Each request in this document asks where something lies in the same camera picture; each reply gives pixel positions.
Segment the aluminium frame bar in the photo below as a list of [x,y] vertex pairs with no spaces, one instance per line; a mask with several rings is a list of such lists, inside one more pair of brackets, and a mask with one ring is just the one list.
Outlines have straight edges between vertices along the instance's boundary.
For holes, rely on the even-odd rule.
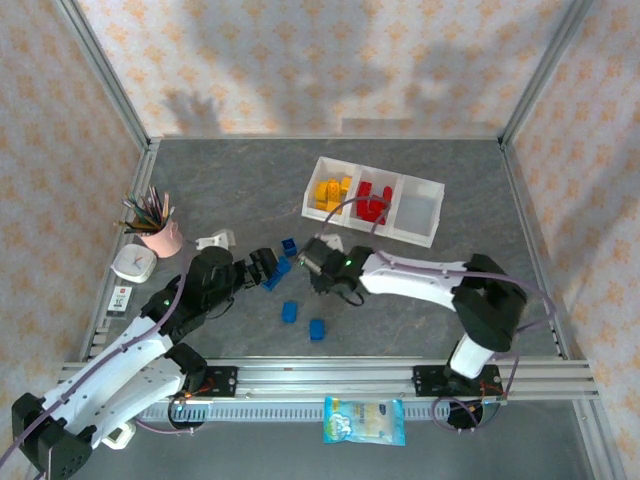
[[615,480],[614,469],[611,465],[594,402],[574,400],[573,407],[594,479]]

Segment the blue snack bag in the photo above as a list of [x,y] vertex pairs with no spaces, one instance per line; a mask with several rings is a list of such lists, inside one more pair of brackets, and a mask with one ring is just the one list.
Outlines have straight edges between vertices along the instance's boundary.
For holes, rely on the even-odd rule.
[[325,444],[352,442],[405,446],[404,404],[400,399],[346,401],[326,397],[323,440]]

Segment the white analog desk clock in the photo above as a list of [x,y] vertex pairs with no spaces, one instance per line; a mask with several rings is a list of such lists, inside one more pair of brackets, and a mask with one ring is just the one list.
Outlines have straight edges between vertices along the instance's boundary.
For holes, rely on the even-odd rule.
[[131,243],[124,245],[111,264],[111,270],[119,278],[141,284],[146,282],[157,264],[155,253],[149,248]]

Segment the aluminium frame post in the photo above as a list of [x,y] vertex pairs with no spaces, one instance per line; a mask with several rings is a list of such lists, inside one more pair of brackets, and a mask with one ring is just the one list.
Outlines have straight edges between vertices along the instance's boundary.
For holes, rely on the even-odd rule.
[[514,141],[593,3],[594,0],[571,0],[506,126],[497,137],[502,151]]
[[135,144],[146,150],[150,137],[78,0],[53,0],[71,34]]

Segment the pink pencil cup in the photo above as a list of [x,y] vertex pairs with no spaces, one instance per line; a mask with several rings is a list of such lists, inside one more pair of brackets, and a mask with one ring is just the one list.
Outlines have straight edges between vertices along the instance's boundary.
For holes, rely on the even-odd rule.
[[138,237],[160,259],[174,256],[184,244],[184,237],[179,230],[178,223],[173,219],[169,219],[158,232],[153,234],[139,233]]

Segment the wide aluminium base rail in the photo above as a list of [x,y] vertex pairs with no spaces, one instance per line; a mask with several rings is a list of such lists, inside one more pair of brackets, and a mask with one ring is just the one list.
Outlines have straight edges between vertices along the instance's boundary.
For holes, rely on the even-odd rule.
[[[235,399],[275,402],[344,399],[419,398],[426,385],[414,368],[442,365],[420,357],[241,357],[210,359],[214,367],[237,369]],[[600,397],[586,360],[522,357],[500,360],[498,371],[461,400],[595,400]]]

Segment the small white red card box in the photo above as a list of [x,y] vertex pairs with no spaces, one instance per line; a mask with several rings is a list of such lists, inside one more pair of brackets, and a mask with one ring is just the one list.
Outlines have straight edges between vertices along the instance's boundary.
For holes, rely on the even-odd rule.
[[107,305],[108,317],[124,317],[129,310],[133,288],[131,286],[116,285]]

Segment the white plastic bin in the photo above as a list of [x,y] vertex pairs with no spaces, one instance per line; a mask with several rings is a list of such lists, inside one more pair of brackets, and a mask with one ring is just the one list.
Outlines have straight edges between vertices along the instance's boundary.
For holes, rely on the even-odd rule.
[[[384,187],[390,186],[393,189],[391,205],[386,206],[386,208],[382,211],[386,217],[386,222],[384,225],[378,223],[374,229],[375,235],[388,237],[393,231],[393,224],[397,216],[398,208],[400,206],[400,196],[403,187],[402,176],[394,172],[373,167],[361,167],[362,173],[360,174],[357,189],[361,181],[371,182],[371,196],[373,196],[373,199],[377,198],[382,201],[382,193]],[[344,208],[344,214],[346,215],[344,225],[355,230],[370,232],[374,226],[374,223],[361,220],[356,213],[356,202],[359,200],[365,200],[365,198],[358,198],[357,190],[352,198],[355,198],[355,201]]]
[[440,223],[444,194],[443,183],[401,175],[388,217],[388,237],[430,248]]
[[351,186],[348,196],[352,198],[356,193],[361,173],[362,167],[355,163],[320,156],[304,191],[301,215],[309,219],[324,221],[330,212],[315,208],[317,202],[314,198],[316,184],[321,181],[328,182],[331,179],[340,183],[343,177],[349,176],[351,178]]

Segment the thin aluminium frame rail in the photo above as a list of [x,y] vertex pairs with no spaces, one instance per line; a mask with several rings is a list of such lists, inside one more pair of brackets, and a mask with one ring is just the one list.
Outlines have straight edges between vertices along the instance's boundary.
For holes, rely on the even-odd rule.
[[231,134],[220,136],[195,136],[195,135],[161,135],[152,136],[148,143],[160,143],[161,141],[186,141],[186,140],[434,140],[434,141],[490,141],[500,142],[499,135],[409,135],[409,136],[381,136],[381,135],[261,135],[261,134]]

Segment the white digital timer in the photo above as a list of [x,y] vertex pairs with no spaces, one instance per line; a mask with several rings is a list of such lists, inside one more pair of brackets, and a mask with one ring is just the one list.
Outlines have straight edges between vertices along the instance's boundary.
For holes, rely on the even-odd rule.
[[136,433],[136,425],[127,421],[102,439],[102,443],[112,450],[123,450],[127,447],[131,439]]

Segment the small green circuit board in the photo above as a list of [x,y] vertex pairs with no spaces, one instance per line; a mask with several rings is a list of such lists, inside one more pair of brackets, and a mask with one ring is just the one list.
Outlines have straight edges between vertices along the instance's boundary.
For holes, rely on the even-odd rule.
[[508,396],[505,394],[498,394],[492,396],[485,396],[482,398],[482,424],[490,423],[498,413],[502,406],[507,404]]

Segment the coloured pencils bundle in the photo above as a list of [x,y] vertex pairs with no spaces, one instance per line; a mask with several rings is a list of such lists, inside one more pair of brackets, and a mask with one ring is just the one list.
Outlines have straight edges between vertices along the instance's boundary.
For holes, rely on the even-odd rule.
[[118,220],[117,225],[125,234],[151,236],[159,233],[171,219],[175,206],[171,204],[168,192],[163,195],[155,185],[149,185],[147,191],[138,196],[126,195],[120,203],[132,215],[130,220]]

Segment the aluminium table edge rail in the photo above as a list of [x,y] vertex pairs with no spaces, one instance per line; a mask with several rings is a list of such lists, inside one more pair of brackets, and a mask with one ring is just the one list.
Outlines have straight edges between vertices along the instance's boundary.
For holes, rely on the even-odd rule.
[[[553,297],[553,282],[548,272],[547,253],[535,209],[522,176],[515,148],[502,148],[504,167],[514,196],[514,203],[522,224],[524,237],[535,274],[537,286]],[[565,325],[567,311],[563,300],[554,300],[555,313],[547,320],[546,330],[551,334],[558,356],[563,360],[578,358],[581,353],[576,346],[571,328]]]
[[[137,196],[147,190],[157,157],[159,144],[159,139],[152,139],[151,143],[143,149],[134,170],[131,185],[124,194],[119,196],[119,199],[122,199],[128,193]],[[120,249],[132,240],[132,235],[125,233],[126,226],[124,225],[124,222],[128,221],[132,217],[132,212],[121,202],[119,202],[118,205],[122,207],[122,211],[118,219],[115,221],[115,237],[109,253],[107,254],[104,273],[89,317],[88,326],[83,337],[80,352],[78,354],[78,360],[80,362],[86,361],[90,357],[91,351],[95,345],[95,335],[104,335],[104,333],[108,331],[110,320],[107,316],[107,308],[114,287],[119,282],[119,278],[111,269],[111,265]]]

